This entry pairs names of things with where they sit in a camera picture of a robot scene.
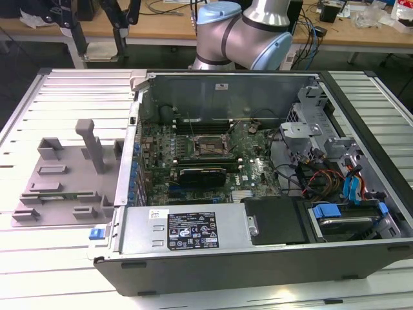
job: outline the warning label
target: warning label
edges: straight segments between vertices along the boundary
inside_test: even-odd
[[[215,212],[168,214],[167,244],[171,251],[219,247]]]

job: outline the screw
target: screw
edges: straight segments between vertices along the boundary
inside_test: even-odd
[[[255,237],[258,235],[258,230],[255,227],[250,227],[250,234],[251,236]]]

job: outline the side panel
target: side panel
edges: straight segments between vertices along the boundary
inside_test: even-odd
[[[272,253],[112,260],[94,266],[123,296],[365,278],[413,253],[407,242]]]

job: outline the motherboard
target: motherboard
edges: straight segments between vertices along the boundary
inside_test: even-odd
[[[258,122],[159,125],[144,121],[136,136],[129,205],[240,202],[281,194]]]

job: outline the blue latch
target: blue latch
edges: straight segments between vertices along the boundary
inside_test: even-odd
[[[312,208],[316,218],[337,218],[341,216],[336,203],[319,204]]]
[[[388,213],[388,207],[384,202],[379,202],[379,209],[383,215],[386,215]]]
[[[104,228],[92,228],[89,234],[89,240],[103,240],[105,239]]]

